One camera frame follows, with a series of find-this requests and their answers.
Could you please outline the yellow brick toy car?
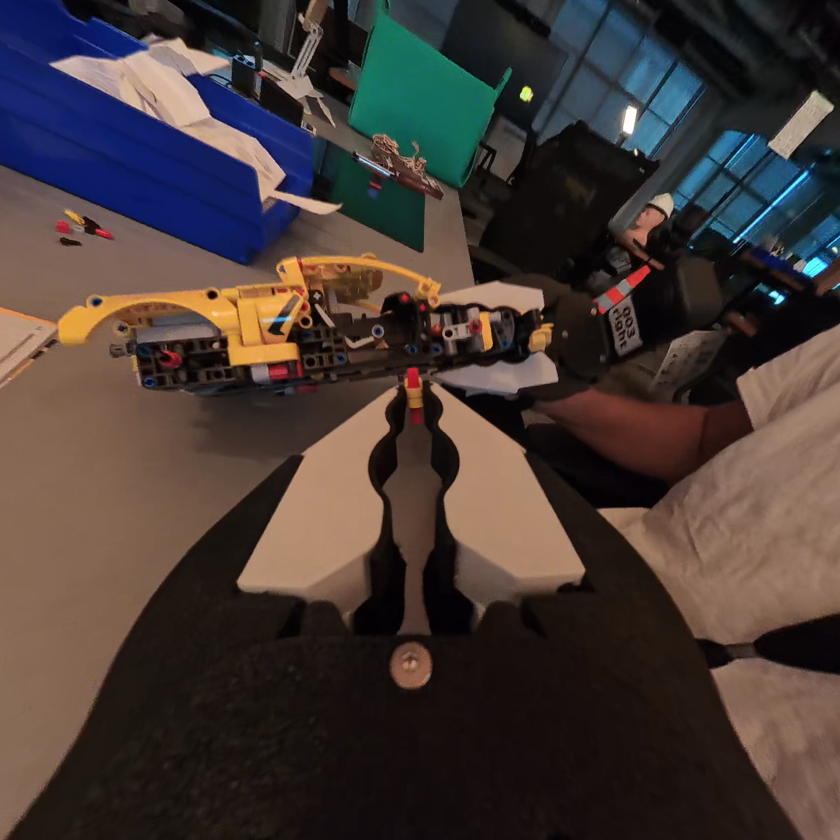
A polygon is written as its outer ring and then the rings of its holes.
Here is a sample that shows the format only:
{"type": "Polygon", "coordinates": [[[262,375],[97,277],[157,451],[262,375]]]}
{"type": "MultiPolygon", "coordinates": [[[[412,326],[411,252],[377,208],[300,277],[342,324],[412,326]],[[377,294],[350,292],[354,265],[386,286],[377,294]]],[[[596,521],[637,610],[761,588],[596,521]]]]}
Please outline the yellow brick toy car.
{"type": "Polygon", "coordinates": [[[151,392],[310,392],[545,352],[542,311],[440,305],[429,276],[374,255],[282,260],[277,278],[229,288],[92,295],[58,322],[66,346],[111,324],[114,359],[151,392]]]}

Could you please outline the orange traffic cone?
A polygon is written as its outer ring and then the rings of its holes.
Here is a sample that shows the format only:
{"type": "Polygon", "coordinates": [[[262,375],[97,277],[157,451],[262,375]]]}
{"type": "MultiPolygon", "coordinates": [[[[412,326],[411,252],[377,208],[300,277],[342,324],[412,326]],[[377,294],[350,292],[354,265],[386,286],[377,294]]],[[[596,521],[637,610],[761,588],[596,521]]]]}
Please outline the orange traffic cone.
{"type": "Polygon", "coordinates": [[[602,294],[594,298],[598,314],[607,314],[618,304],[629,298],[634,289],[651,273],[651,266],[644,265],[631,273],[628,277],[621,279],[614,286],[606,289],[602,294]]]}

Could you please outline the green plastic bin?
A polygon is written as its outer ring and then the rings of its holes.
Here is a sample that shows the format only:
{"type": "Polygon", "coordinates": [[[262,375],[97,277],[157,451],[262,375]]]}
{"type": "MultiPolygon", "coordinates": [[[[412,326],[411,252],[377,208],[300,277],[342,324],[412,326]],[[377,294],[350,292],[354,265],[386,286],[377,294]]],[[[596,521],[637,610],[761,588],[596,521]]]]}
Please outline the green plastic bin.
{"type": "MultiPolygon", "coordinates": [[[[480,142],[511,75],[495,86],[472,76],[397,23],[388,2],[377,9],[361,56],[360,75],[333,62],[321,80],[329,94],[350,103],[348,124],[372,143],[385,133],[404,156],[417,142],[427,172],[440,184],[464,186],[476,165],[480,142]]],[[[371,159],[371,147],[351,152],[317,141],[313,154],[315,197],[342,205],[346,217],[417,253],[425,246],[429,196],[398,185],[371,159]]]]}

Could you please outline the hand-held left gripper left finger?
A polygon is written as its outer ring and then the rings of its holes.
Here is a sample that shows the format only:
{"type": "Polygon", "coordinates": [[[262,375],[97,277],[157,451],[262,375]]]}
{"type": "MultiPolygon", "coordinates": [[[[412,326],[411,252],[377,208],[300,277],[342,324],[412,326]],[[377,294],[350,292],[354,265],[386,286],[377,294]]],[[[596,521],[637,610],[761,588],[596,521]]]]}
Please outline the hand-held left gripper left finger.
{"type": "Polygon", "coordinates": [[[404,390],[393,387],[304,451],[240,591],[328,602],[360,634],[401,628],[406,564],[384,484],[405,412],[404,390]]]}

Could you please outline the black office chair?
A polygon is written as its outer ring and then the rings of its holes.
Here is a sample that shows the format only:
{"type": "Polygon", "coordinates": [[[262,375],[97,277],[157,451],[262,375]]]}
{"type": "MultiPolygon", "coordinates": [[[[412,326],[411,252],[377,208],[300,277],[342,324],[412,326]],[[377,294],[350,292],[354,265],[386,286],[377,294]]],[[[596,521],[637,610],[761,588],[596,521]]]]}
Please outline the black office chair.
{"type": "Polygon", "coordinates": [[[573,122],[533,149],[470,254],[514,274],[562,279],[659,167],[573,122]]]}

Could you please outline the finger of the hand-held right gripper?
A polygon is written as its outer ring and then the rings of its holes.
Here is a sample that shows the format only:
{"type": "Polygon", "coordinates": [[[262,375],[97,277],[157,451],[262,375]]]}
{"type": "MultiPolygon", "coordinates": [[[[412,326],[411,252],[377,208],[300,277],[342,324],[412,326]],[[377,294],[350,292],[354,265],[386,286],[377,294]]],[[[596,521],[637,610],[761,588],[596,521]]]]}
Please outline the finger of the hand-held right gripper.
{"type": "Polygon", "coordinates": [[[500,280],[443,293],[438,302],[442,306],[485,307],[488,310],[509,308],[519,313],[541,311],[545,307],[541,289],[500,280]]]}
{"type": "Polygon", "coordinates": [[[531,353],[521,362],[499,360],[493,364],[470,364],[432,374],[429,381],[466,397],[554,398],[560,395],[558,369],[545,352],[531,353]]]}

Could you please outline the crumpled white paper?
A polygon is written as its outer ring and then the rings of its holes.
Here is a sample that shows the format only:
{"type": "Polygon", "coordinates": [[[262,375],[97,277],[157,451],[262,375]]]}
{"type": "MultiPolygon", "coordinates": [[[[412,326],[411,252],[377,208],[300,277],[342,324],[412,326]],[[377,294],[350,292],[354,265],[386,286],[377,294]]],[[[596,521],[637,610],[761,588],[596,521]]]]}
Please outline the crumpled white paper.
{"type": "Polygon", "coordinates": [[[281,192],[287,174],[261,143],[211,115],[187,78],[209,76],[227,63],[172,38],[157,39],[120,59],[70,56],[50,66],[246,164],[256,174],[262,202],[273,198],[316,215],[339,211],[340,203],[281,192]]]}

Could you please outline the black device with display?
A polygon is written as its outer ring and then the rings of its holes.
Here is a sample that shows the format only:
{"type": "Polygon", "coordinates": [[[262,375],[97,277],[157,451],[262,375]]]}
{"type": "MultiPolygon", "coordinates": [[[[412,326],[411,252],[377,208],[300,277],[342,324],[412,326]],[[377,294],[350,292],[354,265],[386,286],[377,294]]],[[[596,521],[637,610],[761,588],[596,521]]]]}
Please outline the black device with display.
{"type": "Polygon", "coordinates": [[[257,80],[263,70],[261,54],[247,56],[236,54],[231,59],[230,84],[233,89],[250,100],[256,100],[257,80]]]}

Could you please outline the white folding stand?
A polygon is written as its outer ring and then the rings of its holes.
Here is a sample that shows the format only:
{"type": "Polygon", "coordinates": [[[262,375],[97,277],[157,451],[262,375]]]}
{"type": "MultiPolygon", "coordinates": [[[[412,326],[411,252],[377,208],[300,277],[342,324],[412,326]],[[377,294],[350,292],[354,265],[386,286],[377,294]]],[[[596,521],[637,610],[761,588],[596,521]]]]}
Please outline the white folding stand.
{"type": "Polygon", "coordinates": [[[309,1],[300,11],[299,2],[288,2],[286,32],[283,46],[285,55],[295,53],[290,69],[279,69],[272,78],[273,87],[265,88],[270,93],[270,103],[276,113],[299,128],[305,127],[305,117],[311,116],[310,100],[314,100],[322,116],[335,128],[335,121],[323,95],[315,89],[309,76],[309,69],[320,47],[323,28],[330,2],[309,1]]]}

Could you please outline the hanging paper sign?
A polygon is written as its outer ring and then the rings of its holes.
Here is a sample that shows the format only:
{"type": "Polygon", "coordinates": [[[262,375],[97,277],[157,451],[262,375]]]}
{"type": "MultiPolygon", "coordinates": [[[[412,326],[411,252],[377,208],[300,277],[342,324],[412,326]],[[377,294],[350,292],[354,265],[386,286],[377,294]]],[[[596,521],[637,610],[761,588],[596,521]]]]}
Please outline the hanging paper sign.
{"type": "Polygon", "coordinates": [[[788,160],[812,132],[835,110],[834,103],[814,90],[767,143],[767,148],[788,160]]]}

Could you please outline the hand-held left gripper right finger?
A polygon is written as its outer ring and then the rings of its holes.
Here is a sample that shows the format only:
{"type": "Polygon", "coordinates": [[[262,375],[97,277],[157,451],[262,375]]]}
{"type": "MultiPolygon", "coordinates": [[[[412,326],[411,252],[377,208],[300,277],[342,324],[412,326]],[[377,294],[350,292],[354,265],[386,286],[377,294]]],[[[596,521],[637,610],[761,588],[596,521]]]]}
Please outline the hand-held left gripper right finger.
{"type": "Polygon", "coordinates": [[[441,482],[423,569],[430,631],[468,634],[495,603],[582,583],[585,567],[526,449],[441,385],[425,385],[423,399],[441,482]]]}

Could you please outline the white printed paper sheet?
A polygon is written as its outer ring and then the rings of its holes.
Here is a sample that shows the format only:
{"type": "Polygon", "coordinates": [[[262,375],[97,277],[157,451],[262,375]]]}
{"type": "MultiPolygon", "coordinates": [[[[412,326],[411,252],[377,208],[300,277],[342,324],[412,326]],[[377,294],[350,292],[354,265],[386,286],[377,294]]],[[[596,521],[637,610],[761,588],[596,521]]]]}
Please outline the white printed paper sheet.
{"type": "Polygon", "coordinates": [[[680,388],[709,370],[728,337],[722,330],[710,329],[674,339],[648,387],[649,394],[660,402],[671,402],[680,388]]]}

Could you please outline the tan and red small parts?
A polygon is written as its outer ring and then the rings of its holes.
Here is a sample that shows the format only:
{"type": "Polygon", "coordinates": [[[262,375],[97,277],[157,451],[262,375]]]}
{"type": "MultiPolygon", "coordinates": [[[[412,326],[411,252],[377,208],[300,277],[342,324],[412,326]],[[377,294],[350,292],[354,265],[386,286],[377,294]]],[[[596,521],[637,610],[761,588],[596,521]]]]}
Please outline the tan and red small parts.
{"type": "Polygon", "coordinates": [[[371,159],[383,168],[399,186],[441,201],[444,198],[444,191],[427,172],[426,159],[421,155],[419,145],[415,141],[413,149],[413,155],[404,156],[394,139],[385,133],[378,133],[372,139],[371,159]]]}

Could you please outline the open instruction booklet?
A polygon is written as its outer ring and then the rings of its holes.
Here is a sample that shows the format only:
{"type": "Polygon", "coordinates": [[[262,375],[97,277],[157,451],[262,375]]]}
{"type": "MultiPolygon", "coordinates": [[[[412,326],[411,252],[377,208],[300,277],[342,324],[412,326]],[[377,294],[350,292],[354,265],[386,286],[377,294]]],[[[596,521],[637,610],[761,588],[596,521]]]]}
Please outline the open instruction booklet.
{"type": "Polygon", "coordinates": [[[57,324],[1,308],[1,388],[58,341],[57,324]]]}

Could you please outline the blue plastic bin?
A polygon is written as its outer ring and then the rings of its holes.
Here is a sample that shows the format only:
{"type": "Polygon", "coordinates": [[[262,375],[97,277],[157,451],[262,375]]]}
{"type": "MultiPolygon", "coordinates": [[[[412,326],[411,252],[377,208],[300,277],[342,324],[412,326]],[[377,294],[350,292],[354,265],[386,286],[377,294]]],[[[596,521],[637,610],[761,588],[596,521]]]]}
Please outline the blue plastic bin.
{"type": "Polygon", "coordinates": [[[53,66],[117,60],[136,38],[62,2],[2,2],[6,167],[240,264],[300,215],[259,197],[255,170],[53,66]]]}

